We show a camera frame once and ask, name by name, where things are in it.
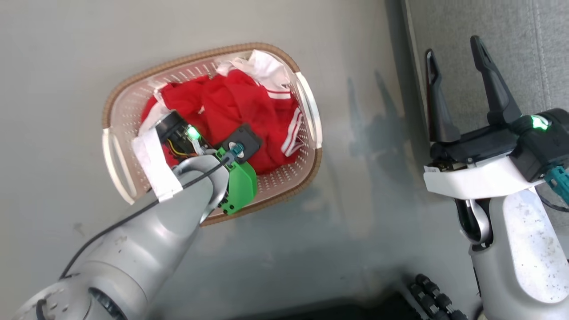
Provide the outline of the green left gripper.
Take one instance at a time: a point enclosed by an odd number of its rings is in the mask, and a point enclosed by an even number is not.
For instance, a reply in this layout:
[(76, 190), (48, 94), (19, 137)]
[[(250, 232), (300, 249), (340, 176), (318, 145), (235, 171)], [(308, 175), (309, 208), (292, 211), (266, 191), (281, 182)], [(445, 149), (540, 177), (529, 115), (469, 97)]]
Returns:
[(248, 162), (240, 163), (233, 157), (225, 162), (224, 168), (229, 172), (229, 182), (219, 207), (223, 213), (232, 216), (256, 197), (257, 176)]

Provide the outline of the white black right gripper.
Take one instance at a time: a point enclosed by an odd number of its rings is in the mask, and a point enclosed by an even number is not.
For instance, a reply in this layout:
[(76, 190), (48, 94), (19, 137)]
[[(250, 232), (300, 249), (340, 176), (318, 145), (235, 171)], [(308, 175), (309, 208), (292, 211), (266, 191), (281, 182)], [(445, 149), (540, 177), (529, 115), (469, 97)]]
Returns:
[(543, 183), (544, 174), (528, 182), (512, 162), (510, 153), (517, 145), (505, 125), (522, 116), (510, 89), (482, 39), (471, 36), (476, 69), (482, 75), (489, 111), (489, 125), (463, 134), (453, 124), (442, 91), (442, 74), (432, 49), (425, 53), (427, 119), (431, 163), (423, 178), (427, 190), (455, 199), (498, 198)]

